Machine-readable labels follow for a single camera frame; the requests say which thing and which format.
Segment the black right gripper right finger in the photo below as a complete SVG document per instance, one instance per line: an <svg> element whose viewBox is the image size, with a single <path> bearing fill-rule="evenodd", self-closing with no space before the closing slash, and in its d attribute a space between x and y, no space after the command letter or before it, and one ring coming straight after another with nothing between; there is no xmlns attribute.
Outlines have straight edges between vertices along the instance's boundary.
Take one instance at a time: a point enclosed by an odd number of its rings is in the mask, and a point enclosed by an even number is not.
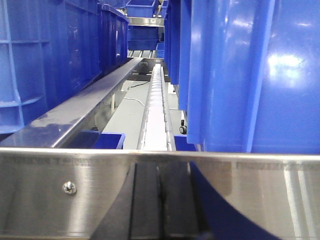
<svg viewBox="0 0 320 240"><path fill-rule="evenodd" d="M164 232L181 240L283 240L284 217L271 191L283 174L262 161L160 164Z"/></svg>

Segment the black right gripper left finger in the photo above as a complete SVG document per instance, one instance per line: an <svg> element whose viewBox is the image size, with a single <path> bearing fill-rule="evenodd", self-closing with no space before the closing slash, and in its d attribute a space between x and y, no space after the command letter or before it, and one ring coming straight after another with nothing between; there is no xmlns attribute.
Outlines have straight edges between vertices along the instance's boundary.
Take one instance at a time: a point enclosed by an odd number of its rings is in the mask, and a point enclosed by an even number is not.
<svg viewBox="0 0 320 240"><path fill-rule="evenodd" d="M160 184L154 162L134 163L91 240L159 240Z"/></svg>

